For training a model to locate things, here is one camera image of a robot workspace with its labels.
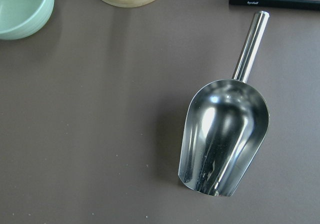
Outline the steel ice scoop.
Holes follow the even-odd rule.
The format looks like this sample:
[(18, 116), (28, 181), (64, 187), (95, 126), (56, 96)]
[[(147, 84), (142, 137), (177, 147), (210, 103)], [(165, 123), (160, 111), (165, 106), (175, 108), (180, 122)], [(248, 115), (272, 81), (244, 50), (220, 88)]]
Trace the steel ice scoop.
[(191, 190), (232, 196), (263, 143), (269, 109), (247, 81), (269, 17), (254, 14), (232, 77), (206, 84), (189, 104), (178, 177)]

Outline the green bowl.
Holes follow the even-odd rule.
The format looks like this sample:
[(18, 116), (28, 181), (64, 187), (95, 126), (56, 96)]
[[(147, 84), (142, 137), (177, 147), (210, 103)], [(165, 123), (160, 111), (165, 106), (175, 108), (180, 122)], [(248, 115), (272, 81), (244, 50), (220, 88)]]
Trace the green bowl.
[(33, 35), (49, 20), (55, 0), (0, 0), (0, 39)]

